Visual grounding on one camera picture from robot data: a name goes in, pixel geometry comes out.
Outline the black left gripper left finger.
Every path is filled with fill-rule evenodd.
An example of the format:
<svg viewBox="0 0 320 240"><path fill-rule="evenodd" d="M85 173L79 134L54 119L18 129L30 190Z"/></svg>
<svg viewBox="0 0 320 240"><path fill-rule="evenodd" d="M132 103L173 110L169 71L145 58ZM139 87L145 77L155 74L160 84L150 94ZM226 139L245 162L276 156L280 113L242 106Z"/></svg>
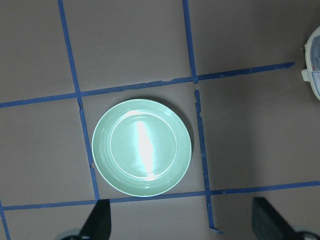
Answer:
<svg viewBox="0 0 320 240"><path fill-rule="evenodd" d="M81 240L108 240L111 236L111 206L109 199L96 202L79 232Z"/></svg>

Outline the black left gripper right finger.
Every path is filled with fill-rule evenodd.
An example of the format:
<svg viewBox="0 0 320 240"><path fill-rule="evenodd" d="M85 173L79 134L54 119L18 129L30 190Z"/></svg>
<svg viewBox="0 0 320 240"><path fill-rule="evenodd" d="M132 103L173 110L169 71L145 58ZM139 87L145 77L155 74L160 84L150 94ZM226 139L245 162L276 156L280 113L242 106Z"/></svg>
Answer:
<svg viewBox="0 0 320 240"><path fill-rule="evenodd" d="M252 199L251 228L258 240L293 240L296 231L264 197Z"/></svg>

